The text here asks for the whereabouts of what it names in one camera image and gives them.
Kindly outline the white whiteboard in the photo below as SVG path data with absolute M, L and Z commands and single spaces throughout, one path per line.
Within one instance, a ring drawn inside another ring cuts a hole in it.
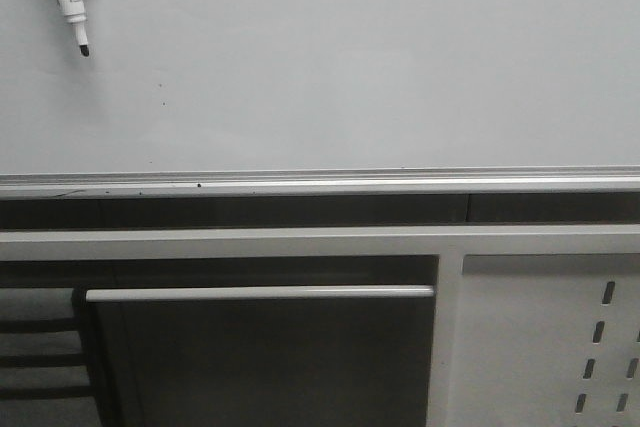
M 639 0 L 1 0 L 8 175 L 631 166 Z

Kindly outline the aluminium whiteboard marker tray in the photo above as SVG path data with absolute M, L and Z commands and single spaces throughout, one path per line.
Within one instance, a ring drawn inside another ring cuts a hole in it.
M 636 166 L 393 168 L 4 175 L 4 200 L 632 192 Z

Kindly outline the dark slatted chair back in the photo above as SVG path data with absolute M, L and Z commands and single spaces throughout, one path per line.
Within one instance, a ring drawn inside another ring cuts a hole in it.
M 102 426 L 72 288 L 1 290 L 1 424 Z

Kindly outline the white perforated metal panel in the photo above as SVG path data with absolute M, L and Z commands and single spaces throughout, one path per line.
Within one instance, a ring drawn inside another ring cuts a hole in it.
M 447 422 L 637 425 L 638 256 L 466 258 Z

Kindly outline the white metal frame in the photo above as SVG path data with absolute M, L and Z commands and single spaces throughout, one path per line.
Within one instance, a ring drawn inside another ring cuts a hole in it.
M 463 265 L 470 256 L 635 254 L 635 225 L 8 232 L 5 261 L 428 255 L 438 261 L 432 426 L 447 422 Z

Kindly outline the dark panel with white top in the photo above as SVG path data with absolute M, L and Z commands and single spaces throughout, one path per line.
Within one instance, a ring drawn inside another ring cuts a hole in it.
M 94 289 L 127 426 L 422 426 L 429 285 Z

